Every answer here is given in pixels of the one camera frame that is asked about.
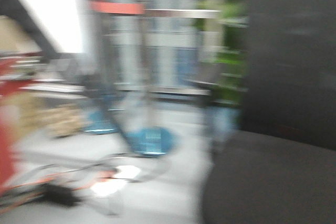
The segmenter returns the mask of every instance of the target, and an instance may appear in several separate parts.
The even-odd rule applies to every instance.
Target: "shelf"
[[[218,10],[146,9],[147,17],[218,18]]]
[[[117,89],[120,91],[141,91],[143,86],[124,86],[119,85]],[[205,89],[197,88],[170,88],[170,87],[151,87],[151,93],[157,94],[179,94],[179,95],[210,95],[210,92]]]

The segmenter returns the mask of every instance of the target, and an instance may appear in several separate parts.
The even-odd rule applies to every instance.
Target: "bright light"
[[[106,182],[97,182],[91,186],[91,190],[97,197],[103,198],[114,194],[127,184],[127,179],[135,178],[140,173],[140,169],[133,165],[120,165],[116,168],[120,171],[114,175],[117,179],[110,179]]]
[[[132,179],[135,178],[141,171],[134,165],[119,165],[117,166],[117,169],[119,172],[114,175],[115,178]]]

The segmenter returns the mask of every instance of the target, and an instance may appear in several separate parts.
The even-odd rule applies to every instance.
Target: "white wall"
[[[75,0],[21,0],[51,43],[61,52],[83,52]]]

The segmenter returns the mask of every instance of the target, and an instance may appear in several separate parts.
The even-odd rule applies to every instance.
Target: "chair seat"
[[[237,132],[215,161],[202,205],[206,223],[335,223],[336,152]]]

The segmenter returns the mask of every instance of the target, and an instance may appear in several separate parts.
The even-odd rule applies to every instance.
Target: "blue base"
[[[96,135],[117,132],[117,129],[114,125],[104,120],[101,111],[95,111],[89,114],[88,120],[91,122],[91,124],[84,128],[84,132],[89,132]]]
[[[174,146],[173,135],[162,127],[144,128],[128,137],[132,150],[145,156],[162,156]]]

